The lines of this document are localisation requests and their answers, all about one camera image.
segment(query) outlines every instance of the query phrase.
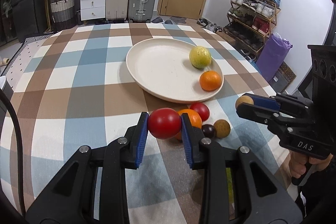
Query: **red shoe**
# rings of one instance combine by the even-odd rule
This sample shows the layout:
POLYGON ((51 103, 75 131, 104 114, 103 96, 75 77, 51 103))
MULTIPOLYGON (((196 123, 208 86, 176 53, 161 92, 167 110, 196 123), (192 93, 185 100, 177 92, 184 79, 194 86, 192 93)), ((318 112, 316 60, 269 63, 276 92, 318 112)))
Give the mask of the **red shoe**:
POLYGON ((269 32, 269 23, 261 20, 261 25, 258 30, 262 35, 266 35, 269 32))
POLYGON ((260 18, 256 17, 253 21, 252 29, 254 29, 256 31, 259 30, 261 24, 262 24, 262 20, 260 18))

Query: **plate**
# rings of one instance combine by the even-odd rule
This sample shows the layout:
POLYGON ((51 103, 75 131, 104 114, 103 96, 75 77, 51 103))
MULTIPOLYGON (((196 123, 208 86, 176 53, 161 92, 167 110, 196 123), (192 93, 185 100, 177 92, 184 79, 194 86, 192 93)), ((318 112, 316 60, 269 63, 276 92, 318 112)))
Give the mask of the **plate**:
POLYGON ((208 100, 223 86, 223 73, 212 59, 210 66, 195 68, 189 52, 195 47, 171 38, 151 38, 135 44, 127 53, 126 65, 135 82, 148 93, 174 103, 194 103, 208 100), (208 92, 201 88, 199 78, 214 70, 222 78, 219 89, 208 92))

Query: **orange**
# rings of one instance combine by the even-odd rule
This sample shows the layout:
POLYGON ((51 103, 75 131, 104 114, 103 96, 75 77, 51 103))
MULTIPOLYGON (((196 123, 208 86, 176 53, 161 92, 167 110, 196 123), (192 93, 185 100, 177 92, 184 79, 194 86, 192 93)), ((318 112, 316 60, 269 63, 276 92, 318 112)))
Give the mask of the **orange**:
MULTIPOLYGON (((189 120, 191 122, 191 125, 193 127, 202 128, 202 119, 201 119, 200 115, 196 111, 194 111, 192 109, 189 109, 189 108, 186 108, 186 109, 179 110, 177 113, 180 116, 182 115, 182 113, 187 113, 188 116, 189 116, 189 120)), ((181 141, 182 140, 182 134, 181 134, 181 132, 179 132, 175 136, 175 138, 177 138, 179 141, 181 141)))
POLYGON ((206 91, 213 91, 222 85, 222 78, 217 72, 209 70, 202 73, 201 77, 199 78, 199 84, 201 85, 202 89, 206 91))

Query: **lime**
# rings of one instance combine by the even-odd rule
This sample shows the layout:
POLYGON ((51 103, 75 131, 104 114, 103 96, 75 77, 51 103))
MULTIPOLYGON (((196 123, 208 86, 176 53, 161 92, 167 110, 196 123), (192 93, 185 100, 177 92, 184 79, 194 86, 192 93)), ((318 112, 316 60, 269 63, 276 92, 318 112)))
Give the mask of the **lime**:
POLYGON ((211 54, 207 48, 197 46, 190 51, 189 60, 194 67, 204 69, 211 64, 211 54))

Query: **checkered tablecloth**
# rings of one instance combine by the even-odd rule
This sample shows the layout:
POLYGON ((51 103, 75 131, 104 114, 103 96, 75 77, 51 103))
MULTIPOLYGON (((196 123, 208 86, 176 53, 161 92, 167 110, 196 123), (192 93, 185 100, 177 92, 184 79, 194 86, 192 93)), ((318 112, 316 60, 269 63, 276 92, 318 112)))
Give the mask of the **checkered tablecloth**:
MULTIPOLYGON (((81 146, 105 146, 137 124, 142 111, 186 105, 158 99, 142 90, 126 67, 126 54, 149 38, 171 37, 209 48, 224 73, 224 85, 205 104, 213 124, 231 125, 225 147, 248 146, 279 179, 290 185, 288 150, 265 125, 241 119, 236 99, 245 92, 275 92, 232 46, 197 27, 166 24, 111 24, 73 28, 48 38, 28 64, 11 102, 20 122, 24 148, 24 192, 29 208, 42 189, 81 146)), ((8 113, 0 139, 0 177, 4 193, 19 208, 16 139, 8 113)), ((99 176, 96 193, 99 193, 99 176)), ((131 223, 198 223, 202 173, 189 169, 183 145, 148 134, 138 170, 126 171, 131 223)), ((99 196, 95 198, 98 216, 99 196)))

